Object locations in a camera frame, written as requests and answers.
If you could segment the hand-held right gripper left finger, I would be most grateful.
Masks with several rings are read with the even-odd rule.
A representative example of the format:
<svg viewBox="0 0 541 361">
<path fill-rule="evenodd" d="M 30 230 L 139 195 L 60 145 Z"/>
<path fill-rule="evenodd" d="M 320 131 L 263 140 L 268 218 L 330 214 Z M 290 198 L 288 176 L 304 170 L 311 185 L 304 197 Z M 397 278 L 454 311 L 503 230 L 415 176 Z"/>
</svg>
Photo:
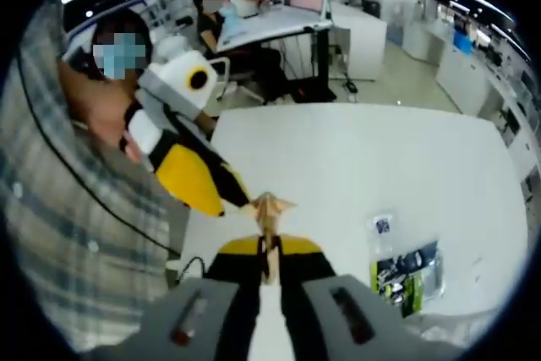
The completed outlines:
<svg viewBox="0 0 541 361">
<path fill-rule="evenodd" d="M 201 278 L 189 277 L 145 312 L 139 331 L 99 347 L 99 360 L 245 360 L 260 313 L 264 239 L 223 245 Z"/>
</svg>

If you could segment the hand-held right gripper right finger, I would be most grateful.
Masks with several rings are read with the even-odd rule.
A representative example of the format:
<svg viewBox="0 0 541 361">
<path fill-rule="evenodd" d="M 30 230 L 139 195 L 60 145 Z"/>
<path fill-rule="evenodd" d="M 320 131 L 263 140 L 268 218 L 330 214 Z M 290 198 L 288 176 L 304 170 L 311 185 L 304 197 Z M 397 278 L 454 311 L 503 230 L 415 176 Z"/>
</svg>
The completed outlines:
<svg viewBox="0 0 541 361">
<path fill-rule="evenodd" d="M 307 238 L 273 238 L 281 311 L 297 360 L 455 360 L 460 348 L 415 333 L 397 308 L 351 275 L 337 275 Z"/>
</svg>

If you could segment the person's left hand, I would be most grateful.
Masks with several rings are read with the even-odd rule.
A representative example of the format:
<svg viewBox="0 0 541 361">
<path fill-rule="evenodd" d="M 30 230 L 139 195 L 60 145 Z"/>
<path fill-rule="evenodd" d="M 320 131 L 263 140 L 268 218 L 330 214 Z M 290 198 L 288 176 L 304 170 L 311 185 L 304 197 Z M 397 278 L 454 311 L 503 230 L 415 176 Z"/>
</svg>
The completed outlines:
<svg viewBox="0 0 541 361">
<path fill-rule="evenodd" d="M 124 120 L 130 105 L 131 100 L 122 92 L 105 94 L 90 104 L 87 124 L 99 140 L 120 150 L 130 161 L 141 163 L 141 151 L 127 132 Z"/>
</svg>

